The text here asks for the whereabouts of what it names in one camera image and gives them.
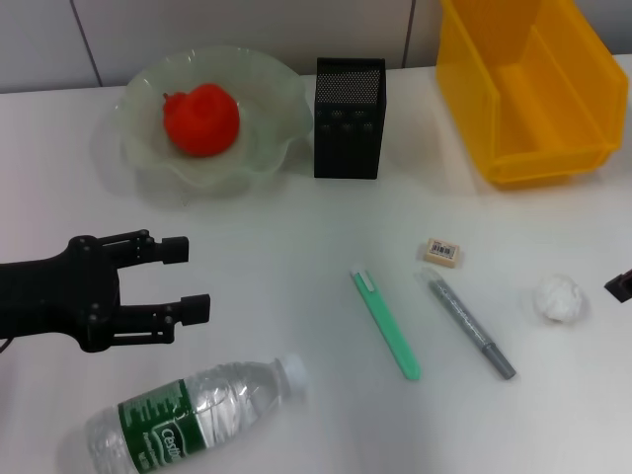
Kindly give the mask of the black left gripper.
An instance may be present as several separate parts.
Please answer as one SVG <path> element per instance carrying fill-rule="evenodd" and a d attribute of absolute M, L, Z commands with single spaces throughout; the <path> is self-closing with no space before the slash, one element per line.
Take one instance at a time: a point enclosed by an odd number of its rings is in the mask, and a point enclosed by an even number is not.
<path fill-rule="evenodd" d="M 3 264 L 1 338 L 62 334 L 84 352 L 102 352 L 112 345 L 172 344 L 177 324 L 209 321 L 209 295 L 118 308 L 118 269 L 186 263 L 189 250 L 185 236 L 156 241 L 142 229 L 101 238 L 77 236 L 54 257 Z"/>

